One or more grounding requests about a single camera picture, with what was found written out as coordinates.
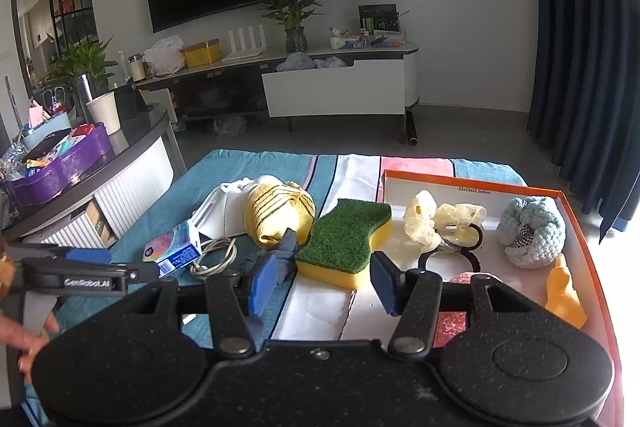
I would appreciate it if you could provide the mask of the person's left hand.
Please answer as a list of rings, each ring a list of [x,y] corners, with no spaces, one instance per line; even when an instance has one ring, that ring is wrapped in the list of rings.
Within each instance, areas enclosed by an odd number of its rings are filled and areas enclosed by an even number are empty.
[[[32,365],[38,352],[49,342],[49,335],[60,330],[55,315],[50,312],[39,335],[29,332],[21,324],[9,317],[0,317],[0,343],[21,351],[17,367],[24,375],[26,383],[32,381]]]

